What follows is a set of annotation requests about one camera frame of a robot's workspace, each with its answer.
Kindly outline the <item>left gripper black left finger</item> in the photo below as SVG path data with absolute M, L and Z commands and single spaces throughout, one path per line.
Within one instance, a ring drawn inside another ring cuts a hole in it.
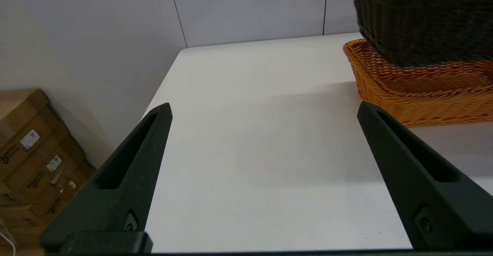
M 43 231 L 46 254 L 149 254 L 146 223 L 173 114 L 153 108 Z

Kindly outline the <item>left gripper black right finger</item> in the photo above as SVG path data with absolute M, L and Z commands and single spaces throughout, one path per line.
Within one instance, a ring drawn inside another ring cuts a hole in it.
M 491 194 L 382 108 L 357 118 L 414 249 L 492 249 Z

